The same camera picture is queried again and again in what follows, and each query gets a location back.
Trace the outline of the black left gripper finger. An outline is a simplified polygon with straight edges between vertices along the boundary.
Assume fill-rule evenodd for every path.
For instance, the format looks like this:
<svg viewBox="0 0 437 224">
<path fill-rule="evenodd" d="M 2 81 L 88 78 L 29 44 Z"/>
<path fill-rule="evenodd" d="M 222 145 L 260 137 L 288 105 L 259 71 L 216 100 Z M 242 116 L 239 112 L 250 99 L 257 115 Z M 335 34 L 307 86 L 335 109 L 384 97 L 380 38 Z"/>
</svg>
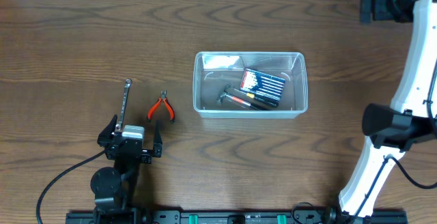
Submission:
<svg viewBox="0 0 437 224">
<path fill-rule="evenodd" d="M 153 149 L 154 150 L 161 150 L 162 146 L 163 146 L 163 142 L 162 142 L 162 138 L 160 135 L 160 122 L 156 121 L 154 138 L 153 138 Z"/>
<path fill-rule="evenodd" d="M 107 147 L 113 142 L 113 133 L 115 132 L 115 126 L 117 125 L 117 115 L 114 115 L 109 124 L 98 135 L 97 144 L 100 147 Z"/>
</svg>

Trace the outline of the silver combination wrench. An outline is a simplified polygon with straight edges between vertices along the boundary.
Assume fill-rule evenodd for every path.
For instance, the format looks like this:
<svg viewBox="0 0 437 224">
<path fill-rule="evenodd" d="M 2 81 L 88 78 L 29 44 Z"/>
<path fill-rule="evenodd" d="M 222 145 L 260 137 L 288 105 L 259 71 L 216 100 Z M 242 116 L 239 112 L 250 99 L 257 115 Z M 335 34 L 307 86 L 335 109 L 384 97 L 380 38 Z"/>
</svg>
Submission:
<svg viewBox="0 0 437 224">
<path fill-rule="evenodd" d="M 131 85 L 132 85 L 132 80 L 126 79 L 125 86 L 124 86 L 124 93 L 123 93 L 122 108 L 121 108 L 121 112 L 120 112 L 120 117 L 119 117 L 119 121 L 115 125 L 116 132 L 121 131 L 123 128 L 124 117 L 125 117 L 126 107 L 127 107 L 127 102 L 128 102 L 128 94 L 129 94 Z"/>
</svg>

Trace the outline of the claw hammer orange black handle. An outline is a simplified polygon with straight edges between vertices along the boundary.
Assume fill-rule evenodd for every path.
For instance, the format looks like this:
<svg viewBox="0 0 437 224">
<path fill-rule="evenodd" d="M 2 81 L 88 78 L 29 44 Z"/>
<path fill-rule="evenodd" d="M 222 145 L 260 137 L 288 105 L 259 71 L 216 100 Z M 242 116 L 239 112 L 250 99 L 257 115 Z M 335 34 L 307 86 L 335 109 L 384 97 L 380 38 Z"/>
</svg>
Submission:
<svg viewBox="0 0 437 224">
<path fill-rule="evenodd" d="M 255 104 L 255 103 L 252 103 L 252 102 L 246 101 L 246 100 L 241 99 L 241 98 L 239 98 L 239 97 L 237 97 L 237 96 L 234 96 L 234 95 L 229 94 L 227 90 L 228 90 L 230 87 L 231 87 L 230 84 L 226 85 L 226 86 L 223 88 L 223 90 L 219 93 L 218 98 L 217 98 L 217 100 L 216 100 L 216 103 L 217 103 L 218 105 L 221 105 L 221 104 L 223 103 L 223 100 L 224 100 L 225 98 L 227 98 L 227 99 L 230 100 L 230 101 L 237 102 L 238 104 L 242 104 L 243 106 L 245 106 L 245 107 L 247 107 L 247 108 L 250 108 L 250 109 L 252 109 L 252 110 L 255 110 L 255 111 L 267 111 L 267 108 L 264 108 L 264 107 L 262 107 L 262 106 L 259 106 L 259 105 Z"/>
</svg>

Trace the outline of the black yellow screwdriver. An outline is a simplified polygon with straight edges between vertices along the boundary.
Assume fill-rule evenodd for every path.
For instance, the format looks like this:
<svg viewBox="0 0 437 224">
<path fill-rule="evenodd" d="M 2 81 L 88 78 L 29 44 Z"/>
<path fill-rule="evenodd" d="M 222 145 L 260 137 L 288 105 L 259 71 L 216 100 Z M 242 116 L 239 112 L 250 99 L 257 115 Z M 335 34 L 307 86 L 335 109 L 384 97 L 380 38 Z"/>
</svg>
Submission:
<svg viewBox="0 0 437 224">
<path fill-rule="evenodd" d="M 258 102 L 260 102 L 262 104 L 265 104 L 265 105 L 267 105 L 269 107 L 277 108 L 279 106 L 279 103 L 276 100 L 273 100 L 271 98 L 265 98 L 265 97 L 257 95 L 257 94 L 252 94 L 250 92 L 245 92 L 245 91 L 242 91 L 242 90 L 237 89 L 235 87 L 233 87 L 233 89 L 235 91 L 240 92 L 241 94 L 244 94 L 245 96 L 248 96 L 249 98 L 252 98 L 252 99 L 254 99 L 254 100 L 256 100 L 256 101 L 258 101 Z"/>
</svg>

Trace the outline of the blue precision screwdriver set case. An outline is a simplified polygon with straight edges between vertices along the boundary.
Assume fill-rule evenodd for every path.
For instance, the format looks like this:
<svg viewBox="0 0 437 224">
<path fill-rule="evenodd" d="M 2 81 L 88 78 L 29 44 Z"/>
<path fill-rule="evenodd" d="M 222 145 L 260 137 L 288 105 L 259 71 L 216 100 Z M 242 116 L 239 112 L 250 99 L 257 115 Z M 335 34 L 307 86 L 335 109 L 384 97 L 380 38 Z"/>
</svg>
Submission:
<svg viewBox="0 0 437 224">
<path fill-rule="evenodd" d="M 244 71 L 240 89 L 265 98 L 280 101 L 285 87 L 285 79 L 252 69 Z"/>
</svg>

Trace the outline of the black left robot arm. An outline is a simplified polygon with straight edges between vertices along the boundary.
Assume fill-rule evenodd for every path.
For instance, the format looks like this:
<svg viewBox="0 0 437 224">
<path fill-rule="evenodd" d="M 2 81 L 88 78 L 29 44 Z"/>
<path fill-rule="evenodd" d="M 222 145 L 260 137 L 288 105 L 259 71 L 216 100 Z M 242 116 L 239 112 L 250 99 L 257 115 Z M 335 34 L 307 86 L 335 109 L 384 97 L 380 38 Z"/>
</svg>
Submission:
<svg viewBox="0 0 437 224">
<path fill-rule="evenodd" d="M 133 195 L 142 164 L 160 158 L 163 142 L 160 124 L 154 127 L 153 148 L 144 149 L 145 129 L 126 125 L 117 130 L 117 116 L 98 135 L 97 143 L 112 167 L 103 167 L 92 176 L 90 187 L 94 193 L 96 223 L 152 223 L 153 214 L 133 204 Z"/>
</svg>

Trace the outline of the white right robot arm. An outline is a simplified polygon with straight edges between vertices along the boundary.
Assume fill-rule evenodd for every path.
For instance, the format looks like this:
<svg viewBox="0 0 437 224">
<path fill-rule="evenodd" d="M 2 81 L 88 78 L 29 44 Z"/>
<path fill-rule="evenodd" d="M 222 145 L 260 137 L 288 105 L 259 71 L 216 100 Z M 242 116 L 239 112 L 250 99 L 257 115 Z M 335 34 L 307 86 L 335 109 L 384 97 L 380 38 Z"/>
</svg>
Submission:
<svg viewBox="0 0 437 224">
<path fill-rule="evenodd" d="M 361 0 L 363 23 L 412 23 L 399 87 L 389 106 L 369 104 L 363 114 L 363 151 L 323 223 L 406 223 L 403 211 L 374 210 L 392 168 L 416 143 L 436 138 L 436 0 Z"/>
</svg>

